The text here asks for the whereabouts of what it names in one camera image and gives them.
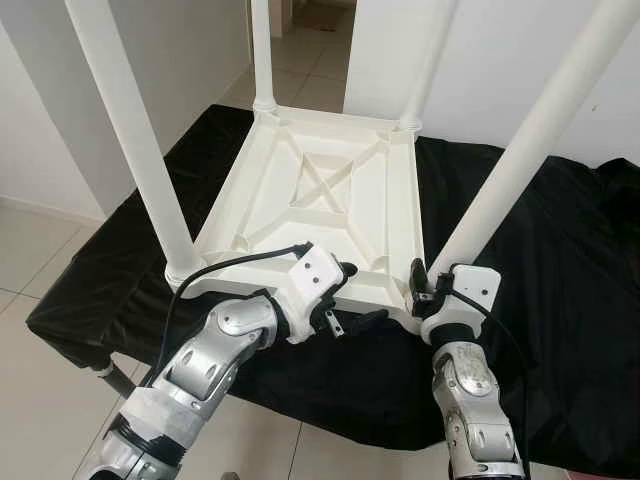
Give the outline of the white plastic table top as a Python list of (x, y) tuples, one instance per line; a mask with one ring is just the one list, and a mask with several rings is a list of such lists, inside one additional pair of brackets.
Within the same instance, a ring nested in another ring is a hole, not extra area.
[(385, 308), (416, 333), (410, 265), (425, 251), (415, 141), (393, 120), (256, 111), (195, 241), (205, 264), (224, 269), (195, 280), (186, 297), (264, 288), (274, 297), (297, 262), (287, 248), (310, 242), (358, 268), (335, 292), (335, 311)]

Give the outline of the white plastic table leg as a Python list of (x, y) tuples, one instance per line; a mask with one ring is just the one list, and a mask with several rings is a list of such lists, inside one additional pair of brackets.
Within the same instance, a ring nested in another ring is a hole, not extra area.
[(492, 173), (431, 262), (429, 279), (448, 273), (456, 264), (471, 264), (480, 255), (639, 17), (640, 0), (600, 0), (596, 4)]
[(108, 0), (65, 0), (65, 5), (164, 253), (166, 282), (177, 288), (204, 268), (205, 262), (196, 253), (186, 216), (180, 210), (113, 10)]
[(274, 113), (278, 105), (274, 97), (269, 0), (250, 0), (250, 18), (255, 81), (253, 110), (257, 113)]
[(424, 102), (428, 99), (428, 93), (436, 74), (439, 61), (449, 32), (451, 32), (454, 15), (456, 15), (460, 0), (435, 0), (436, 5), (429, 10), (428, 24), (426, 24), (426, 37), (424, 50), (420, 58), (410, 93), (408, 93), (404, 108), (398, 116), (398, 131), (419, 132), (421, 129), (421, 111)]

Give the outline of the black metal table leg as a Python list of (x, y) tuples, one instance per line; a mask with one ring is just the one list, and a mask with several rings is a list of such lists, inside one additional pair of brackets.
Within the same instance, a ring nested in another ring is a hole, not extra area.
[(131, 378), (125, 372), (116, 366), (113, 360), (106, 360), (104, 364), (96, 366), (86, 367), (87, 371), (90, 371), (92, 375), (105, 381), (116, 394), (119, 394), (120, 398), (128, 398), (136, 389), (136, 384), (133, 383)]

